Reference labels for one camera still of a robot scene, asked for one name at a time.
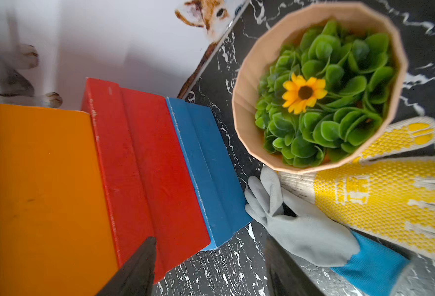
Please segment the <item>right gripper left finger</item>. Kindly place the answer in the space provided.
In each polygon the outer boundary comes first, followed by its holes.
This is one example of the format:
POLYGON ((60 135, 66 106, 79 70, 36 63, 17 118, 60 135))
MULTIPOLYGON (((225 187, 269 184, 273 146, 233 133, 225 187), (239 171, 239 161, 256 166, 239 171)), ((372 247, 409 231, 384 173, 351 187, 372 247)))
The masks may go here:
POLYGON ((148 237, 97 296, 150 296, 155 278, 156 239, 148 237))

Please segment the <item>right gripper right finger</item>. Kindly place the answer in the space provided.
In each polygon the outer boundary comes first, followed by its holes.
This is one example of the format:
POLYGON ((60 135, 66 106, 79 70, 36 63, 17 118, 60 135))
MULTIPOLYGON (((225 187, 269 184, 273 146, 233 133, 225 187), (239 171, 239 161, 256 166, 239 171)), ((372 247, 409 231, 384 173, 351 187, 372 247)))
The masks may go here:
POLYGON ((324 295, 272 236, 268 236, 266 239, 264 259, 269 295, 324 295))

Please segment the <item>red shoebox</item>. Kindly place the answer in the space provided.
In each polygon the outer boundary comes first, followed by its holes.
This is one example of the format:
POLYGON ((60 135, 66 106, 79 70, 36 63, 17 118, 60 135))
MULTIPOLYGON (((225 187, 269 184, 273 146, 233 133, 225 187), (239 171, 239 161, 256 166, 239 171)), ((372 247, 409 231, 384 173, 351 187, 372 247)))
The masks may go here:
POLYGON ((86 81, 119 266, 149 237, 157 241, 155 281, 211 242, 164 97, 86 81))

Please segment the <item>orange shoebox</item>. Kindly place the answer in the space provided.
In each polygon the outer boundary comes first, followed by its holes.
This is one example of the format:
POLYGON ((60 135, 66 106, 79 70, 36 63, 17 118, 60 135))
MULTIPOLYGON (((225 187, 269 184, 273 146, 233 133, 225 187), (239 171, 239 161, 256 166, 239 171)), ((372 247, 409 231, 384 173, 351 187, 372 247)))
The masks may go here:
POLYGON ((90 115, 0 104, 0 296, 94 296, 117 269, 90 115))

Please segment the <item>blue shoebox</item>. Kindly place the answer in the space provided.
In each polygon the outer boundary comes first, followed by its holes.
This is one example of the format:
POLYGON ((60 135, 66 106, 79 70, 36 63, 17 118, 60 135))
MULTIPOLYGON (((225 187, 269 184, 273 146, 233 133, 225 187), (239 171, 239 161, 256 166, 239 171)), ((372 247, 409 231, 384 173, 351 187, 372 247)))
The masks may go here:
POLYGON ((247 203, 213 113, 209 107, 167 98, 166 103, 216 250, 251 223, 247 203))

